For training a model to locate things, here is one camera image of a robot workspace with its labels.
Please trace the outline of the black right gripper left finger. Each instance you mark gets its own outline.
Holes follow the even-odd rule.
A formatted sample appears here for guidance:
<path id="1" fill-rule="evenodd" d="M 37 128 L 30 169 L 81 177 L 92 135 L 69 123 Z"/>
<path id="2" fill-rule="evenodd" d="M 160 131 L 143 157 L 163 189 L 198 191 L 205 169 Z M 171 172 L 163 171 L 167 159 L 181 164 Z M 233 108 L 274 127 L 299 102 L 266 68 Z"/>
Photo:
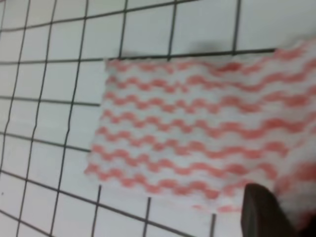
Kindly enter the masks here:
<path id="1" fill-rule="evenodd" d="M 297 237 L 275 196 L 264 186 L 247 184 L 241 211 L 243 237 Z"/>

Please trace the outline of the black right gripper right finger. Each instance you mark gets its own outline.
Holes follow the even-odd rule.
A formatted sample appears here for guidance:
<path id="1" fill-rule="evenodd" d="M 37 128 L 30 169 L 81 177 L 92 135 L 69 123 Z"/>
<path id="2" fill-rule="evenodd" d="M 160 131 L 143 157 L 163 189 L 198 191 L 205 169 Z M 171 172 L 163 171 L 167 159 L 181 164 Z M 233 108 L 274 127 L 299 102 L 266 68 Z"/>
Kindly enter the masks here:
<path id="1" fill-rule="evenodd" d="M 316 237 L 316 214 L 303 213 L 299 222 L 299 237 Z"/>

